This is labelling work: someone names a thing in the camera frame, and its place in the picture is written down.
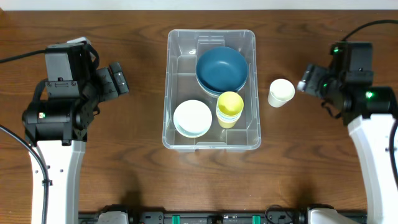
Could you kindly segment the light blue cup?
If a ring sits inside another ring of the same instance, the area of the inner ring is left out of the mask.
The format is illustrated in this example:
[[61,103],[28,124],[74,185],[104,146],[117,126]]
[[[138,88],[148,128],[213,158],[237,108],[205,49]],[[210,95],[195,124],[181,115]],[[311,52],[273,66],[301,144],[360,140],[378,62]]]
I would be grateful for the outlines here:
[[226,114],[222,113],[220,110],[217,110],[217,111],[216,111],[217,117],[218,117],[220,120],[222,120],[222,121],[224,121],[224,122],[227,122],[227,123],[231,123],[231,122],[237,121],[237,120],[241,117],[241,114],[242,114],[242,113],[238,113],[238,114],[236,114],[236,115],[230,116],[230,115],[226,115]]

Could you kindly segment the white small bowl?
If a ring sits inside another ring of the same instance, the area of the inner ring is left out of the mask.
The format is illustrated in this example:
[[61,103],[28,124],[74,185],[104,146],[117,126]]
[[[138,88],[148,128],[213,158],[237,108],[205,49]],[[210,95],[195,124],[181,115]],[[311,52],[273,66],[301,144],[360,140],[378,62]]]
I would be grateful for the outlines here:
[[212,124],[209,107],[198,100],[187,100],[179,104],[174,111],[173,122],[181,124]]

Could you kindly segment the grey small bowl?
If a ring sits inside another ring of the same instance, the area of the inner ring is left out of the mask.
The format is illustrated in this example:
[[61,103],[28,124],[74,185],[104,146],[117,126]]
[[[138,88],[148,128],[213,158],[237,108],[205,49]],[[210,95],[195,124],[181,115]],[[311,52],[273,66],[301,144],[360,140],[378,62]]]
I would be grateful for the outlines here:
[[204,134],[206,134],[209,129],[209,124],[181,124],[175,123],[175,129],[182,135],[187,138],[198,138]]

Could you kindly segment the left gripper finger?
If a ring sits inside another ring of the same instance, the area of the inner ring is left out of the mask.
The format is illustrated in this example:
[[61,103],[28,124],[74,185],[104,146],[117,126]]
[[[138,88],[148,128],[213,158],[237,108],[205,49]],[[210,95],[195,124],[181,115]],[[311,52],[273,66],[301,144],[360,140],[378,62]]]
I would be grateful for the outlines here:
[[115,83],[111,78],[108,68],[101,68],[96,71],[96,77],[100,88],[99,101],[109,101],[119,97]]
[[109,65],[113,76],[115,87],[120,95],[129,93],[129,85],[124,76],[123,70],[119,62],[114,62]]

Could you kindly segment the beige bowl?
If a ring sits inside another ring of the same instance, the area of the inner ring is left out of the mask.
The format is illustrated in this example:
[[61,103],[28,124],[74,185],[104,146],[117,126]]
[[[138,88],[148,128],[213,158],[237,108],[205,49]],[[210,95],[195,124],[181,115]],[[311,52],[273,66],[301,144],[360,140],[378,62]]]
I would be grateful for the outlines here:
[[[210,95],[213,98],[218,98],[222,92],[217,92],[217,91],[213,91],[210,90],[208,88],[206,88],[205,86],[200,85],[200,88],[208,95]],[[236,91],[236,93],[238,93],[239,95],[242,95],[244,92],[244,86],[242,88],[240,88],[238,91]]]

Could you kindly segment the yellow cup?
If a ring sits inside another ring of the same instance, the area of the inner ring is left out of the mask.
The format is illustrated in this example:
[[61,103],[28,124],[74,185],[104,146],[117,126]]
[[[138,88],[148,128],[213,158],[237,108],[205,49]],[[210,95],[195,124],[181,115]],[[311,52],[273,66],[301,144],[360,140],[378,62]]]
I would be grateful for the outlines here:
[[218,123],[224,129],[232,128],[237,123],[237,121],[238,121],[238,119],[225,120],[225,119],[221,119],[220,117],[218,117]]
[[216,107],[226,116],[236,116],[243,111],[244,101],[238,93],[227,91],[218,97]]

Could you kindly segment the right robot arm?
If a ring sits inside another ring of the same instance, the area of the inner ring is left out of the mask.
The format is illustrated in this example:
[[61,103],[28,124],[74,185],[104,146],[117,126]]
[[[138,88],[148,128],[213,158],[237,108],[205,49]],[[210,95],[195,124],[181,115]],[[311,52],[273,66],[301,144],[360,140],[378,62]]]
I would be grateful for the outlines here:
[[373,86],[373,72],[310,64],[297,89],[335,107],[356,148],[368,223],[397,223],[397,102],[391,88]]

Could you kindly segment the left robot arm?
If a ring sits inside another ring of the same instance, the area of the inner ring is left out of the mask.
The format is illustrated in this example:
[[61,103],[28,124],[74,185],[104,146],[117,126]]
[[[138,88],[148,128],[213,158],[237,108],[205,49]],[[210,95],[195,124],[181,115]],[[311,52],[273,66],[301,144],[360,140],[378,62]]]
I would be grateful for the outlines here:
[[80,169],[99,104],[129,92],[119,63],[99,67],[87,41],[44,50],[47,78],[22,114],[32,147],[32,223],[77,223]]

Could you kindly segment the dark blue bowl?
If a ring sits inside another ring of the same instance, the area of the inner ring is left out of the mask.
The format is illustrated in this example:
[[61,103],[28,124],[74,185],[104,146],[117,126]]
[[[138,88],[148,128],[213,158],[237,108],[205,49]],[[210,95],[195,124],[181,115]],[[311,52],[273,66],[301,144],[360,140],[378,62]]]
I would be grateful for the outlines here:
[[215,47],[207,50],[199,59],[196,73],[247,73],[249,67],[246,59],[235,49]]
[[246,84],[248,77],[247,73],[197,73],[197,81],[201,87],[215,95],[239,91]]

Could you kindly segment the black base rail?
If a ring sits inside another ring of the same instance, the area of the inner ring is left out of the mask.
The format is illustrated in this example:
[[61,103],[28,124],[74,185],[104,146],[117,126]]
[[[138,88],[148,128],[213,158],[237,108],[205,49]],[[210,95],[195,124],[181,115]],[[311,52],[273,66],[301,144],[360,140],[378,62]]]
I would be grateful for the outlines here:
[[77,223],[130,224],[258,224],[258,223],[377,223],[372,214],[361,210],[335,210],[325,204],[303,208],[271,205],[260,210],[176,211],[163,208],[131,208],[108,205],[98,212],[80,212]]

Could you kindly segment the clear plastic storage bin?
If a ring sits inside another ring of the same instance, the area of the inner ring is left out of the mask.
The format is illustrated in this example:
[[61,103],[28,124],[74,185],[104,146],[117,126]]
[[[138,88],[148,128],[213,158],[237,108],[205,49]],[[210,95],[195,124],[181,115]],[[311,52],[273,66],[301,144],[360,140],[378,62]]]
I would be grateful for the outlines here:
[[[176,130],[174,111],[187,100],[201,101],[211,111],[216,109],[216,96],[206,93],[196,78],[198,59],[215,47],[235,49],[248,63],[248,78],[238,91],[244,100],[243,113],[230,129],[222,128],[214,117],[207,133],[198,138],[188,138]],[[169,32],[162,142],[166,148],[178,152],[193,152],[197,149],[244,152],[255,150],[261,145],[256,37],[253,31],[174,29]]]

